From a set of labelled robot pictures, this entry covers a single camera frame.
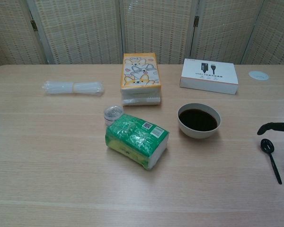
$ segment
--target tissue box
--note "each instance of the tissue box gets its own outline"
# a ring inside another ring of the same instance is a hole
[[[232,63],[185,59],[180,87],[235,94],[239,83]]]
[[[123,105],[158,105],[161,83],[155,53],[125,53],[121,75]]]
[[[107,127],[108,147],[151,169],[166,149],[169,132],[153,123],[123,114]]]

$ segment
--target dark liquid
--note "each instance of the dark liquid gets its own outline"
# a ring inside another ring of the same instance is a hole
[[[179,119],[186,127],[197,131],[211,131],[218,126],[209,113],[197,109],[183,111]]]

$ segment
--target barcode label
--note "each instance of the barcode label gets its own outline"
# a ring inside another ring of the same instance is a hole
[[[146,128],[146,129],[150,129],[152,127],[152,124],[149,124],[148,122],[145,122],[142,127]]]
[[[159,128],[159,127],[155,127],[152,131],[151,131],[151,135],[159,138],[162,134],[163,134],[164,130]]]

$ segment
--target cartoon dog print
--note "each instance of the cartoon dog print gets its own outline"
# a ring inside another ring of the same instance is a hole
[[[137,78],[141,77],[144,74],[148,74],[151,71],[155,71],[155,72],[157,71],[152,64],[145,64],[141,68],[137,66],[132,66],[132,70],[133,72],[131,72],[131,75]]]
[[[141,58],[131,58],[131,59],[125,59],[125,64],[131,64],[133,66],[142,66],[145,65],[146,59]]]
[[[143,85],[151,85],[154,84],[154,80],[149,80],[149,76],[147,74],[143,74],[139,79],[133,79],[129,76],[124,77],[125,86],[143,86]]]

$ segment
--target wall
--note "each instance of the wall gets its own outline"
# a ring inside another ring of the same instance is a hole
[[[284,0],[266,0],[244,64],[284,64]]]
[[[45,63],[26,2],[0,0],[0,65]]]
[[[29,6],[50,63],[120,63],[117,1],[31,0]]]
[[[155,52],[160,64],[181,64],[192,41],[196,0],[122,0],[124,52]]]
[[[191,58],[240,64],[263,0],[203,0]]]

